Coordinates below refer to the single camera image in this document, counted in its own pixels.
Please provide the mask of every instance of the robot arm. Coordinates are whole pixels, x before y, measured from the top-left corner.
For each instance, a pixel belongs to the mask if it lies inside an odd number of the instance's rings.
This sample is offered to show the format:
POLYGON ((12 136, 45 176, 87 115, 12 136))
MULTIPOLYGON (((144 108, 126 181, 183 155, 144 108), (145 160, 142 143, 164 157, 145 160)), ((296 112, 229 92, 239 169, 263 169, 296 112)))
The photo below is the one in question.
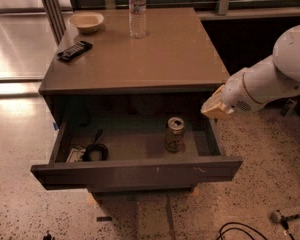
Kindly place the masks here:
POLYGON ((270 101, 300 95, 300 26, 286 31, 273 54, 232 75, 202 106, 209 118, 251 114, 270 101))

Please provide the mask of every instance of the cabinet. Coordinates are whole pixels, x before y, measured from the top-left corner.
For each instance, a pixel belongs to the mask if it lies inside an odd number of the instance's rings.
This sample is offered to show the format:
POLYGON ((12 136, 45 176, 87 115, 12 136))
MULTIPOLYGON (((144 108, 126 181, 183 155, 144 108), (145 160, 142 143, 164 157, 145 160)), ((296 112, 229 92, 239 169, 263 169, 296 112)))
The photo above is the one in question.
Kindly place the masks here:
POLYGON ((46 189, 94 193, 230 181, 242 159, 224 153, 215 122, 200 114, 209 92, 229 75, 194 10, 148 10, 144 39, 130 38, 126 10, 101 13, 105 21, 97 33, 68 28, 58 48, 85 40, 93 49, 71 63, 54 58, 42 82, 39 92, 59 132, 49 163, 31 172, 46 189), (178 153, 164 147, 172 116, 186 125, 178 153), (99 129, 107 160, 67 162, 71 150, 93 143, 99 129))

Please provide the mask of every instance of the soda can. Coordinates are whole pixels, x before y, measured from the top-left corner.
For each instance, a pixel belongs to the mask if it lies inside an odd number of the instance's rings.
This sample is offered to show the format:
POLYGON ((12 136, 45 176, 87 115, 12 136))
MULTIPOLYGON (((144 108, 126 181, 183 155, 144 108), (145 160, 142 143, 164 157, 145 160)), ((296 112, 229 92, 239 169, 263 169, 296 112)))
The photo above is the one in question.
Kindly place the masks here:
POLYGON ((172 117, 166 125, 165 146, 170 152, 178 152, 183 148, 184 121, 179 117, 172 117))

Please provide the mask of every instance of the water bottle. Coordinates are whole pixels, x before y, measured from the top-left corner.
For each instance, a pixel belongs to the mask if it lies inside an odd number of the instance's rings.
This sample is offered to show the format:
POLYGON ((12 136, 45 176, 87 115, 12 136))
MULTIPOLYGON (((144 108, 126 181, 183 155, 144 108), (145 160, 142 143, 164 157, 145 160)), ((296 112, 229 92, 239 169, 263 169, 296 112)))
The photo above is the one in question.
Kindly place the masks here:
POLYGON ((147 0, 129 0, 129 28, 134 38, 146 36, 146 2, 147 0))

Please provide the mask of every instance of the beige bowl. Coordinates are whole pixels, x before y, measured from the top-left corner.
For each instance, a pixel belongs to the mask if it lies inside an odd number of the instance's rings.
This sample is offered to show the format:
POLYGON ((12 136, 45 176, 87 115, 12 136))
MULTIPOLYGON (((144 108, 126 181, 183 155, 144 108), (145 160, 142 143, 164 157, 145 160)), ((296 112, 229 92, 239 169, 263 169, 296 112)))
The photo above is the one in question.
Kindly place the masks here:
POLYGON ((90 34, 96 32, 102 24, 104 17, 96 12, 76 13, 70 17, 70 25, 76 27, 82 34, 90 34))

